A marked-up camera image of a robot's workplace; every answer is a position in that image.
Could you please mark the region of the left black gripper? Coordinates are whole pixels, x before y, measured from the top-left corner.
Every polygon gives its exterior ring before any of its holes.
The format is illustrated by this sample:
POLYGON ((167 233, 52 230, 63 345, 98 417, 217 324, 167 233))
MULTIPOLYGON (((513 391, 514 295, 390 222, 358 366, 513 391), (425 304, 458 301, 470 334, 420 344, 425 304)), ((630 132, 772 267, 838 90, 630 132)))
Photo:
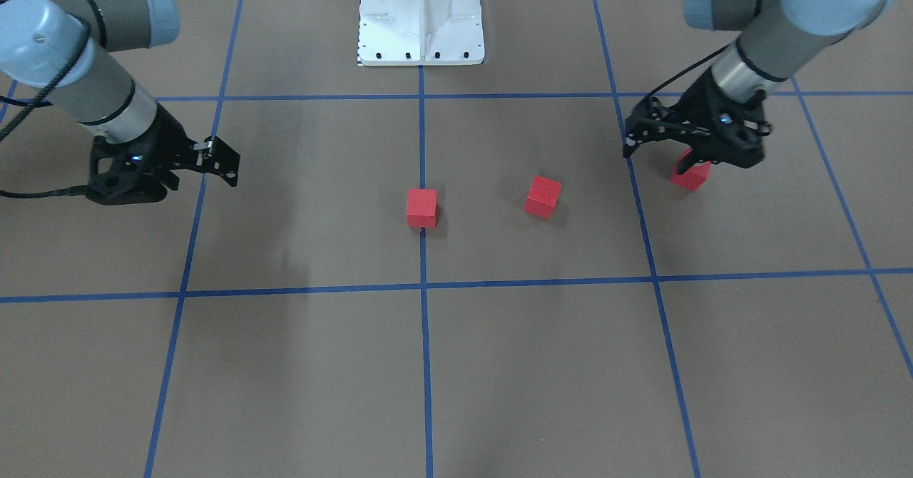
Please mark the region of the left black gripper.
POLYGON ((758 92, 747 102, 728 98, 704 71, 678 102, 665 106, 653 92, 642 98, 625 120, 622 156, 630 158, 646 143, 666 140, 689 147, 678 159, 678 175, 703 161, 750 168, 765 157, 764 139, 772 131, 758 92))

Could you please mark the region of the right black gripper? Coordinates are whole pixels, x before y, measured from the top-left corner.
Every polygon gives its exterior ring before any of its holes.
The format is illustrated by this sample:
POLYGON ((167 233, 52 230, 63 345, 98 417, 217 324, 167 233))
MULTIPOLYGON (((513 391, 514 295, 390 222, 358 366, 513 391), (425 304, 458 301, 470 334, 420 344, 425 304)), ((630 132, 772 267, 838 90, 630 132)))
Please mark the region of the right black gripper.
POLYGON ((95 137, 89 153, 87 199, 100 205, 162 201, 180 187, 176 170, 212 173, 238 185, 240 154, 217 136, 195 142, 163 105, 150 127, 126 143, 95 137))

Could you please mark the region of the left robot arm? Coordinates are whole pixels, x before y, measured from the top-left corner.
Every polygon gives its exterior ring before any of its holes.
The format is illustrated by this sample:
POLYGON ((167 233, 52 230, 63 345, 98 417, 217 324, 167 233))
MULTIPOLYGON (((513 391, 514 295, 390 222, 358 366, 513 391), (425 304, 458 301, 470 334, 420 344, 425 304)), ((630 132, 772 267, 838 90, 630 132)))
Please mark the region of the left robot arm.
POLYGON ((708 67, 672 106, 650 91, 625 120, 623 157, 674 141, 689 153, 676 166, 750 168, 765 157, 772 131, 764 101, 818 54, 868 27, 894 0, 683 0, 694 29, 734 31, 734 42, 705 58, 708 67))

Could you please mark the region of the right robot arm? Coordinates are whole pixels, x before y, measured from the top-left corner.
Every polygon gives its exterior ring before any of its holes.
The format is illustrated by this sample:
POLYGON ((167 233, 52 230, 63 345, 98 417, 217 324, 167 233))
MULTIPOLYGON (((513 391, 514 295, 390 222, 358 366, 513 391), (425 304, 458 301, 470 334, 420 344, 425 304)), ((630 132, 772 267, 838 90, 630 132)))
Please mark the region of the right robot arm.
POLYGON ((88 182, 4 198, 85 196, 100 205, 155 203, 179 189, 177 171, 209 173, 234 188, 240 156, 210 136, 189 138, 114 53, 173 43, 174 0, 2 0, 2 72, 33 89, 28 101, 3 97, 19 113, 7 138, 37 108, 56 107, 93 138, 88 182))

